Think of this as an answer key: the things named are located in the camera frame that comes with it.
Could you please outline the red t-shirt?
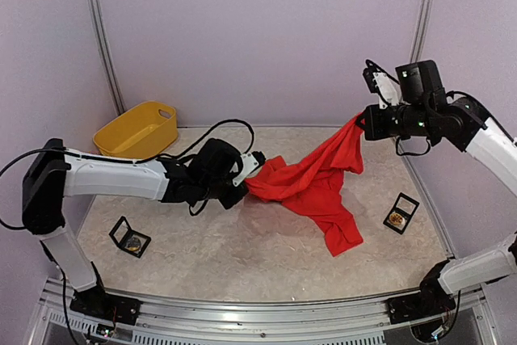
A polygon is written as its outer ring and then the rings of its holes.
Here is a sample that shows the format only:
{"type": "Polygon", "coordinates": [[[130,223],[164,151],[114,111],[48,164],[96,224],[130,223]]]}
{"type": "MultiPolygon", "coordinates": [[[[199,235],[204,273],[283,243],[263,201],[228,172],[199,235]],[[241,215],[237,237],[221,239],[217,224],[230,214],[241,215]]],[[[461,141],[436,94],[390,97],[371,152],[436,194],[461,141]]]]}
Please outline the red t-shirt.
{"type": "Polygon", "coordinates": [[[250,194],[311,219],[334,257],[359,246],[364,239],[343,205],[341,190],[347,172],[364,172],[362,134],[351,119],[296,164],[288,165],[281,156],[267,160],[255,177],[246,180],[250,194]]]}

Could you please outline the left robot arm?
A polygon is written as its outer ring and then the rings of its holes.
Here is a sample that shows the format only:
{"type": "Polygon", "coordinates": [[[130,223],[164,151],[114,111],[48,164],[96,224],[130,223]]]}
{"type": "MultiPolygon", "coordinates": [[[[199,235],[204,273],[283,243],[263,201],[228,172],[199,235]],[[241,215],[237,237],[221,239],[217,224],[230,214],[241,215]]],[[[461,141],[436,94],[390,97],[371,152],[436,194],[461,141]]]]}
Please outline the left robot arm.
{"type": "Polygon", "coordinates": [[[138,304],[106,291],[68,225],[64,200],[118,196],[185,203],[194,217],[210,200],[225,209],[240,202],[248,192],[246,179],[263,164],[262,154],[240,152],[216,138],[187,156],[103,157],[66,148],[58,138],[35,154],[23,177],[23,228],[39,239],[45,254],[64,272],[74,291],[72,310],[107,320],[115,318],[122,305],[138,304]]]}

